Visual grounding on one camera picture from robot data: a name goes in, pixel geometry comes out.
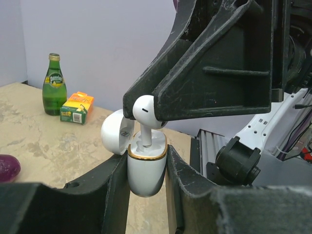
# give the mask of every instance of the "small box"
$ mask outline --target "small box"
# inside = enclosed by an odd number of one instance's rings
[[[77,92],[70,96],[60,109],[60,120],[64,122],[85,124],[93,109],[94,97]]]

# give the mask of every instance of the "earbud stem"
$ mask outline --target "earbud stem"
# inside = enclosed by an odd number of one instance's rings
[[[141,124],[141,141],[144,147],[152,145],[152,130],[143,124]]]

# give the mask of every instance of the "green glass bottle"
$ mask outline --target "green glass bottle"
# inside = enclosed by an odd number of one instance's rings
[[[58,116],[62,105],[67,101],[67,89],[60,69],[58,54],[49,54],[49,68],[42,88],[44,111],[51,116]]]

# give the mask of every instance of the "bottle cap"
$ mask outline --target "bottle cap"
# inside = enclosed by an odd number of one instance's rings
[[[49,60],[50,61],[60,61],[59,54],[50,53],[49,54]]]
[[[123,155],[131,143],[134,128],[135,121],[125,118],[122,109],[112,113],[101,128],[104,147],[113,154]]]

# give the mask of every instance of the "beige countertop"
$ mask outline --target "beige countertop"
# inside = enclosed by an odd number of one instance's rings
[[[100,138],[101,125],[111,111],[95,107],[88,122],[79,125],[48,116],[40,89],[14,83],[1,87],[0,96],[0,154],[13,155],[20,161],[21,173],[16,182],[35,181],[62,188],[112,155]],[[190,137],[169,129],[163,132],[168,143],[189,163]],[[150,198],[130,194],[126,233],[168,233],[164,185]]]

